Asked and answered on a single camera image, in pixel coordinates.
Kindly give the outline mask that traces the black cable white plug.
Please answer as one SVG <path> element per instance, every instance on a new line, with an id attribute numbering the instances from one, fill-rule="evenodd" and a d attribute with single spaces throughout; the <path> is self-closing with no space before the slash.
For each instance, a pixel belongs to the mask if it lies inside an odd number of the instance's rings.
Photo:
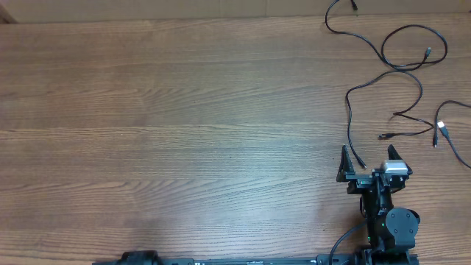
<path id="1" fill-rule="evenodd" d="M 453 154 L 456 156 L 457 160 L 463 164 L 464 166 L 466 166 L 468 169 L 470 168 L 470 165 L 460 156 L 460 154 L 458 153 L 458 150 L 457 148 L 455 147 L 451 137 L 450 137 L 450 133 L 445 125 L 445 123 L 443 121 L 440 121 L 439 120 L 439 113 L 440 113 L 440 110 L 445 106 L 445 105 L 458 105 L 458 106 L 461 106 L 461 107 L 466 107 L 466 108 L 470 108 L 470 104 L 466 104 L 466 103 L 463 103 L 463 102 L 459 102 L 459 101 L 456 101 L 456 100 L 452 100 L 452 99 L 449 99 L 449 100 L 445 100 L 443 101 L 436 109 L 436 112 L 435 112 L 435 115 L 434 115 L 434 129 L 433 129 L 433 140 L 432 140 L 432 144 L 433 144 L 433 147 L 437 147 L 438 146 L 438 142 L 439 142 L 439 136 L 438 136 L 438 132 L 440 132 L 442 134 L 442 136 L 447 140 L 450 148 L 452 149 L 453 151 Z"/>

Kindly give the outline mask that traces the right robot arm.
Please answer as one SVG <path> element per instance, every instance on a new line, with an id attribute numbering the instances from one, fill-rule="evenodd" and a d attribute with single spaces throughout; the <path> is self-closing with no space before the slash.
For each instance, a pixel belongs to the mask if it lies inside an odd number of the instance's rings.
<path id="1" fill-rule="evenodd" d="M 348 230 L 332 247 L 328 263 L 333 264 L 334 252 L 352 233 L 365 227 L 368 244 L 359 247 L 343 264 L 418 264 L 418 257 L 410 255 L 415 247 L 415 236 L 420 217 L 416 211 L 397 208 L 392 195 L 406 186 L 412 169 L 388 146 L 388 158 L 370 174 L 356 174 L 346 146 L 341 150 L 341 162 L 336 181 L 347 183 L 348 194 L 359 194 L 360 211 L 364 222 Z"/>

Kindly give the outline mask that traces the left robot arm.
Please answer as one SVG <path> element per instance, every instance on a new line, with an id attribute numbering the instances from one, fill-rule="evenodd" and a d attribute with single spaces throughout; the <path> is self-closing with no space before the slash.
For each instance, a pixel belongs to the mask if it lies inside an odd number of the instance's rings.
<path id="1" fill-rule="evenodd" d="M 115 265 L 163 265 L 155 250 L 124 252 Z"/>

